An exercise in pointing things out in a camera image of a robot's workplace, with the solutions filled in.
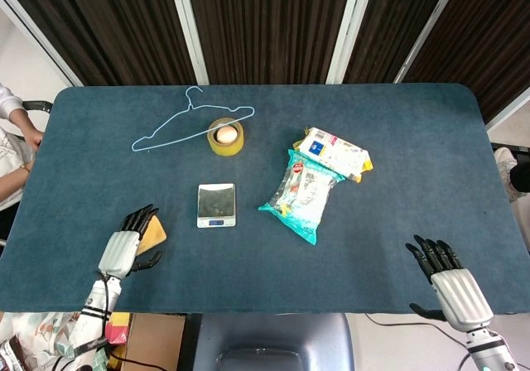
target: white sleeve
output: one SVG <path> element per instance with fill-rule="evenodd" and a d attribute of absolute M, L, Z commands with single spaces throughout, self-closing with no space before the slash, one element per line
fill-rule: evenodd
<path fill-rule="evenodd" d="M 13 95 L 9 88 L 0 84 L 0 118 L 8 120 L 9 114 L 18 108 L 24 110 L 22 107 L 22 99 Z"/>

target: digital scale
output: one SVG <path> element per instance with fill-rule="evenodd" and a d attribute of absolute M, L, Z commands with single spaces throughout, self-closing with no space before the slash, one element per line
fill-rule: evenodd
<path fill-rule="evenodd" d="M 199 185 L 197 227 L 228 228 L 235 226 L 235 185 L 217 183 Z"/>

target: table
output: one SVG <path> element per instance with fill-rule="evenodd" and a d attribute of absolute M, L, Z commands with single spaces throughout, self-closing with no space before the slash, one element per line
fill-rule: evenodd
<path fill-rule="evenodd" d="M 458 84 L 210 86 L 196 105 L 252 105 L 245 146 L 216 156 L 197 137 L 135 153 L 131 144 L 186 107 L 187 87 L 61 92 L 0 262 L 0 309 L 77 311 L 124 215 L 160 207 L 168 233 L 153 269 L 128 277 L 117 310 L 410 312 L 437 307 L 404 244 L 444 239 L 496 313 L 530 310 L 528 252 L 513 220 L 473 94 Z M 225 113 L 174 120 L 159 140 Z M 258 212 L 287 149 L 317 126 L 370 152 L 374 170 L 331 192 L 311 246 Z M 236 185 L 238 221 L 197 229 L 201 183 Z"/>

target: egg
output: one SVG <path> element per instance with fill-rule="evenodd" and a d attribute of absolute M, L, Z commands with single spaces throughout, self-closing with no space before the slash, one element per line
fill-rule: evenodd
<path fill-rule="evenodd" d="M 217 139 L 217 142 L 223 143 L 224 145 L 228 145 L 229 143 L 232 143 L 233 141 L 235 141 L 237 137 L 238 137 L 238 130 L 230 125 L 221 127 L 215 134 L 215 138 Z"/>

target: yellow tape roll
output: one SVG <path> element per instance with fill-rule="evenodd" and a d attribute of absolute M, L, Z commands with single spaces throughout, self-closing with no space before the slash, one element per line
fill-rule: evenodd
<path fill-rule="evenodd" d="M 219 120 L 215 120 L 213 123 L 210 124 L 209 129 L 211 128 L 217 128 L 219 125 L 223 125 L 226 123 L 233 122 L 233 118 L 220 118 Z M 208 138 L 208 143 L 210 144 L 210 147 L 214 151 L 215 154 L 218 154 L 219 156 L 223 157 L 231 157 L 235 156 L 239 152 L 241 152 L 241 149 L 243 149 L 243 144 L 245 142 L 244 135 L 243 135 L 243 126 L 239 123 L 239 121 L 231 123 L 232 127 L 236 129 L 238 132 L 238 136 L 231 142 L 231 143 L 220 143 L 215 138 L 216 130 L 208 132 L 206 137 Z"/>

